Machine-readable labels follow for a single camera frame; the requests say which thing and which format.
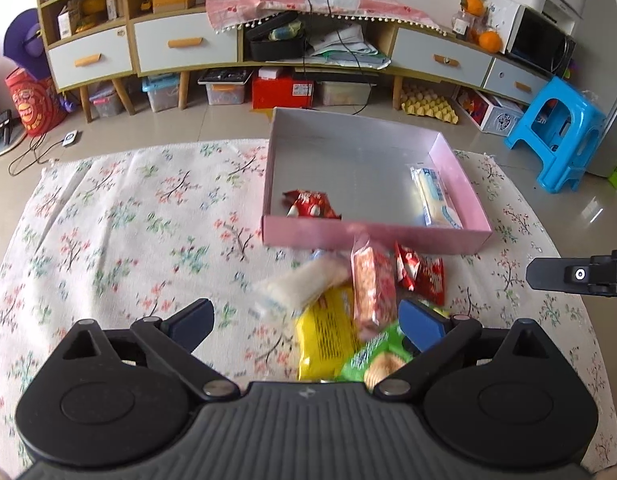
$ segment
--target yellow egg carton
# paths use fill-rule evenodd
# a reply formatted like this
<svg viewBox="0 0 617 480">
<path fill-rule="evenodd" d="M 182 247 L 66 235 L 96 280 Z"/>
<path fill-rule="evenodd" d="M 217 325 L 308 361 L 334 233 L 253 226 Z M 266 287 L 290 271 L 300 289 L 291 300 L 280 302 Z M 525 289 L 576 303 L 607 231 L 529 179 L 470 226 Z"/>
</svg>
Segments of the yellow egg carton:
<svg viewBox="0 0 617 480">
<path fill-rule="evenodd" d="M 402 87 L 401 102 L 402 110 L 409 115 L 433 117 L 451 124 L 460 121 L 445 97 L 412 82 L 406 82 Z"/>
</svg>

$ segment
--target tiled floor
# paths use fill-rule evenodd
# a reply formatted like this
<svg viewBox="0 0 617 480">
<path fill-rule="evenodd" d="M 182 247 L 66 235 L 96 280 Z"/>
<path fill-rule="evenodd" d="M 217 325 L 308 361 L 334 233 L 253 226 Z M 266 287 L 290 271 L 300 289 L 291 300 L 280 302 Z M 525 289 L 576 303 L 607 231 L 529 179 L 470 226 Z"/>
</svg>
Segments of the tiled floor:
<svg viewBox="0 0 617 480">
<path fill-rule="evenodd" d="M 198 140 L 268 137 L 269 121 L 265 114 L 250 111 L 250 105 L 209 107 L 204 96 L 193 96 L 187 110 L 167 110 L 153 114 L 144 103 L 138 114 L 86 124 L 81 113 L 74 114 L 47 136 L 45 146 L 64 137 L 73 129 L 82 134 L 69 148 L 58 146 L 48 156 L 59 160 L 77 160 L 143 146 Z M 352 113 L 351 107 L 338 109 Z M 416 118 L 391 109 L 388 96 L 376 99 L 363 112 L 365 116 L 417 124 L 441 130 L 453 148 L 490 153 L 518 186 L 534 208 L 563 256 L 608 254 L 617 248 L 617 192 L 604 179 L 587 176 L 578 193 L 549 195 L 537 183 L 540 170 L 536 157 L 524 146 L 506 150 L 502 138 L 482 134 L 461 116 L 461 124 L 452 126 L 429 118 Z M 28 140 L 11 154 L 0 158 L 0 263 L 24 205 L 40 177 L 35 165 L 13 178 L 9 163 L 25 152 Z M 589 315 L 600 340 L 602 354 L 611 378 L 617 407 L 617 300 L 585 298 Z"/>
</svg>

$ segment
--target pink snack package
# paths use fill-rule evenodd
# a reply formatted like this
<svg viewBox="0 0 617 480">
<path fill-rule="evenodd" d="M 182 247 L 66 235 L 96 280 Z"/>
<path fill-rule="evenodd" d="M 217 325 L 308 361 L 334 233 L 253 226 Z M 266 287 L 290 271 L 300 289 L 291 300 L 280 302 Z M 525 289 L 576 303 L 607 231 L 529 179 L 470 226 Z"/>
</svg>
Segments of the pink snack package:
<svg viewBox="0 0 617 480">
<path fill-rule="evenodd" d="M 368 237 L 351 253 L 355 289 L 354 320 L 359 337 L 369 341 L 397 319 L 395 270 L 391 254 Z"/>
</svg>

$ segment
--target pink checkered cloth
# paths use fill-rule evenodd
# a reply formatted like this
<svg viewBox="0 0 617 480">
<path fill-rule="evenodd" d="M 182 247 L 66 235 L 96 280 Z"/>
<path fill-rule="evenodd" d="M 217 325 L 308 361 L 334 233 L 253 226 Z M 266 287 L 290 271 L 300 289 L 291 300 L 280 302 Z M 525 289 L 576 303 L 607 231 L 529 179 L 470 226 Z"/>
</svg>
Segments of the pink checkered cloth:
<svg viewBox="0 0 617 480">
<path fill-rule="evenodd" d="M 210 24 L 215 31 L 263 20 L 285 10 L 337 14 L 364 20 L 401 20 L 441 30 L 425 12 L 397 0 L 206 0 Z"/>
</svg>

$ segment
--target red bucket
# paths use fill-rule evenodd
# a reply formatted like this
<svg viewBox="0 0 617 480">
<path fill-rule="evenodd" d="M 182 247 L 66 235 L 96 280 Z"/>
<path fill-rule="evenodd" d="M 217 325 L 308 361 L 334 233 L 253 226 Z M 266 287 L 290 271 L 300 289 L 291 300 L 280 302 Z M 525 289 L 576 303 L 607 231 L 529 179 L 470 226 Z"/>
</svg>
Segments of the red bucket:
<svg viewBox="0 0 617 480">
<path fill-rule="evenodd" d="M 60 105 L 55 92 L 53 78 L 37 81 L 26 70 L 18 68 L 4 81 L 11 91 L 22 124 L 31 137 L 45 134 L 66 117 L 66 110 Z"/>
</svg>

